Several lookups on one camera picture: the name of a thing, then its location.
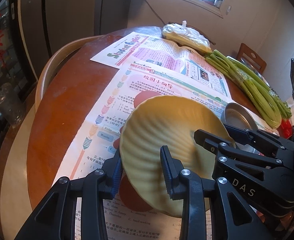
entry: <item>plastic bag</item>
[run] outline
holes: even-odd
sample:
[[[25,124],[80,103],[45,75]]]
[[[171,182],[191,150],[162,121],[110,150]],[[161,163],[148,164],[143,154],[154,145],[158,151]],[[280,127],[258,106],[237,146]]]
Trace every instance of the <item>plastic bag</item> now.
[[[189,46],[202,55],[212,53],[209,41],[198,31],[186,26],[186,21],[183,21],[182,25],[176,23],[165,25],[162,29],[162,35],[167,40],[175,41],[181,46]]]
[[[20,124],[26,113],[24,104],[20,101],[10,83],[5,83],[0,89],[0,113],[10,125]]]

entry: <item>ribbed plate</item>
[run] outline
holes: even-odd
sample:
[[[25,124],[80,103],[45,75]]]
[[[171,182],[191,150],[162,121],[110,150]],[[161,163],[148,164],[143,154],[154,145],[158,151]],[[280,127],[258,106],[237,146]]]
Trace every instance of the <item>ribbed plate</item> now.
[[[171,200],[167,194],[160,147],[168,145],[185,169],[211,179],[215,155],[195,144],[197,129],[233,141],[210,109],[177,96],[144,101],[130,114],[121,133],[120,155],[130,183],[150,206],[173,217],[181,217],[183,201]]]

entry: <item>plastic wrap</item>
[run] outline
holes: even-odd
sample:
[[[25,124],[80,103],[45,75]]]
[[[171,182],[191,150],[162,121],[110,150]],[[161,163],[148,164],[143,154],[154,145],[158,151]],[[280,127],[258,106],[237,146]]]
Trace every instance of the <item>plastic wrap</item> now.
[[[18,125],[25,116],[25,106],[20,101],[10,83],[5,83],[0,89],[0,113],[10,125]]]
[[[273,91],[254,72],[231,57],[225,57],[215,50],[206,61],[238,85],[257,108],[262,118],[271,128],[278,128],[282,115],[290,114],[286,106]]]
[[[162,35],[167,40],[177,42],[181,46],[189,46],[202,55],[212,53],[209,41],[198,31],[187,27],[186,21],[183,21],[182,25],[176,23],[165,25]]]

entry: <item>wall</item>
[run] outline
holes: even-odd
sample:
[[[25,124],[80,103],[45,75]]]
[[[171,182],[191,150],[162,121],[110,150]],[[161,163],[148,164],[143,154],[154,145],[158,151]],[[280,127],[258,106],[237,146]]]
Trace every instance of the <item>wall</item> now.
[[[216,42],[212,48],[225,55],[235,56],[240,44],[247,44],[267,62],[264,76],[279,96],[283,100],[290,96],[294,8],[288,0],[229,0],[231,11],[222,12],[223,18],[183,0],[147,1],[165,23],[186,20]],[[146,25],[162,27],[144,0],[131,0],[128,27]]]

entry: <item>newspaper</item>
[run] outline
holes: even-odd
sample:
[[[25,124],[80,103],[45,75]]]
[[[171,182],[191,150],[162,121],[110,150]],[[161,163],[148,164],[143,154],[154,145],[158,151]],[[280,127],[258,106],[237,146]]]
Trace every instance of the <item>newspaper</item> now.
[[[175,42],[132,32],[91,58],[111,67],[120,68],[132,55],[193,78],[231,98],[224,75],[208,64],[194,49],[179,47]]]
[[[232,101],[173,70],[128,57],[85,118],[63,158],[54,183],[62,176],[70,179],[85,177],[114,156],[113,142],[119,138],[119,129],[134,109],[134,98],[144,90],[190,98],[210,108],[219,118],[226,104]],[[156,210],[134,212],[123,205],[118,195],[113,200],[104,200],[104,210],[109,239],[179,239],[181,219]],[[80,217],[81,199],[77,202],[75,239],[80,239]],[[206,221],[209,240],[210,211],[206,213]]]

